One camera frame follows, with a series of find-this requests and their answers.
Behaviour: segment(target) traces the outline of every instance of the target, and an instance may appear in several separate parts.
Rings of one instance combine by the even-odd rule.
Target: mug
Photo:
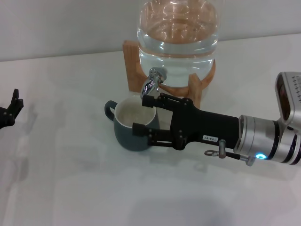
[[[133,123],[144,124],[153,129],[159,129],[159,118],[155,107],[142,106],[139,96],[133,96],[117,104],[110,100],[104,106],[105,115],[114,122],[116,139],[125,149],[143,151],[149,148],[147,137],[133,135]]]

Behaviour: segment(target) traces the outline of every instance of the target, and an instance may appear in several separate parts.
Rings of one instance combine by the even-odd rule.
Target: glass water jar
[[[138,23],[140,63],[148,76],[164,68],[170,87],[188,86],[196,73],[210,72],[224,0],[141,0]]]

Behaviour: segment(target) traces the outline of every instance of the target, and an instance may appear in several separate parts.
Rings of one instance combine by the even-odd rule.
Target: mug handle
[[[111,121],[114,120],[114,113],[111,111],[111,108],[115,109],[116,106],[117,103],[112,100],[109,100],[104,106],[104,113]]]

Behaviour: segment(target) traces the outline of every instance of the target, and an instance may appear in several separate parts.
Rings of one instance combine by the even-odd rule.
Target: white table
[[[301,72],[300,40],[220,42],[202,109],[277,120],[275,78]],[[132,95],[122,52],[4,62],[0,75],[0,105],[14,88],[25,104],[0,130],[4,226],[300,225],[297,167],[211,158],[200,143],[120,147],[103,107]]]

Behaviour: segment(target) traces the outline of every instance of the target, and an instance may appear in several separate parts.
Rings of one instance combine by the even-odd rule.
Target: faucet tap
[[[148,95],[154,89],[159,92],[159,84],[162,84],[166,80],[166,71],[163,68],[153,67],[150,69],[149,76],[144,82],[140,97],[143,98],[144,95]]]

